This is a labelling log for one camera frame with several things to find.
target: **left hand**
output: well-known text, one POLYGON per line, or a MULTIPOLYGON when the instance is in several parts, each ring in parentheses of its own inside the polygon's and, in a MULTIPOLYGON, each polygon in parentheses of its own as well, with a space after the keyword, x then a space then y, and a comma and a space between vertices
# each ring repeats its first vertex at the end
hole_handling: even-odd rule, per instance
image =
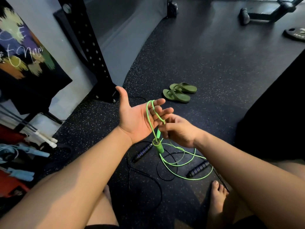
MULTIPOLYGON (((120 93, 119 128, 130 137, 132 143, 134 144, 143 140, 152 132, 146 115, 147 103, 130 107, 126 90, 119 86, 117 86, 116 89, 120 93)), ((170 114, 173 113, 173 108, 166 108, 162 110, 160 105, 164 103, 165 99, 157 99, 153 104, 158 115, 163 120, 166 120, 170 114)), ((151 104, 148 105, 148 109, 150 122, 152 123, 153 128, 157 127, 159 124, 162 124, 162 121, 155 114, 151 104)))

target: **black mat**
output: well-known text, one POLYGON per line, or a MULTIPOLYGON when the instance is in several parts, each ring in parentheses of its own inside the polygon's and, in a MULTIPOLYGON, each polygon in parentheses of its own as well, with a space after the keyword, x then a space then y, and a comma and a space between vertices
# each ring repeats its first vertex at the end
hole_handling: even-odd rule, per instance
MULTIPOLYGON (((232 143, 237 122, 305 48, 304 43, 281 35, 286 28, 305 26, 304 5, 300 4, 295 13, 274 25, 241 27, 237 15, 245 2, 177 0, 177 3, 179 15, 159 23, 130 69, 124 87, 131 96, 152 100, 161 97, 162 90, 172 83, 186 81, 196 85, 198 92, 191 95, 188 104, 167 102, 165 106, 173 107, 176 114, 194 125, 232 143)), ((133 98, 130 103, 136 105, 142 100, 133 98)), ((75 148, 75 159, 118 124, 118 107, 85 100, 55 138, 75 148)), ((158 161, 156 151, 152 150, 135 167, 157 178, 158 161)), ((179 168, 179 173, 185 175, 199 162, 179 168)), ((170 177, 164 167, 160 171, 164 177, 170 177)), ((207 210, 203 201, 209 184, 216 179, 214 173, 201 181, 159 179, 163 201, 153 212, 136 211, 133 206, 152 207, 157 203, 160 198, 157 185, 132 173, 132 195, 128 195, 127 174, 124 158, 109 181, 113 208, 123 228, 203 227, 207 210)))

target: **bolt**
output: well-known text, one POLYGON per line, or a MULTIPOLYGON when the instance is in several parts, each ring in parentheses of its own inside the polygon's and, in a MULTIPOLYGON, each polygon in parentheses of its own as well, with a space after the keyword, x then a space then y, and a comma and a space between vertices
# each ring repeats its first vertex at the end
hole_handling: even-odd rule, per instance
POLYGON ((71 14, 72 9, 70 4, 63 4, 63 11, 65 11, 67 14, 71 14))

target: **sandal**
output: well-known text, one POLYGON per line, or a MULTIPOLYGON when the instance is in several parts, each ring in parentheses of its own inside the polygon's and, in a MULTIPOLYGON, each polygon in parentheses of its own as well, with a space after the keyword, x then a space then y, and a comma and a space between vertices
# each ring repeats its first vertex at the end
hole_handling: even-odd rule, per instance
POLYGON ((166 99, 168 100, 177 100, 180 101, 182 103, 188 103, 191 99, 190 96, 182 93, 179 90, 168 90, 168 89, 164 89, 163 90, 163 95, 166 99))
POLYGON ((170 85, 170 89, 179 90, 181 92, 189 92, 189 93, 197 92, 197 88, 195 86, 187 84, 187 83, 172 84, 172 85, 170 85))

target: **wrist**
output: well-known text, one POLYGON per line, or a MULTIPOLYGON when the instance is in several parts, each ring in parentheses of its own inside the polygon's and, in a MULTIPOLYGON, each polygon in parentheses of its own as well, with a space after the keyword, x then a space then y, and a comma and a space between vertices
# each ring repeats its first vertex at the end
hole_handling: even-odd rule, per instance
POLYGON ((204 149, 208 140, 208 133, 202 129, 199 130, 194 140, 194 148, 198 150, 204 149))
POLYGON ((124 129, 122 129, 120 126, 117 126, 113 131, 117 131, 117 133, 121 135, 120 138, 122 138, 129 147, 132 146, 133 144, 132 138, 128 135, 128 133, 124 129))

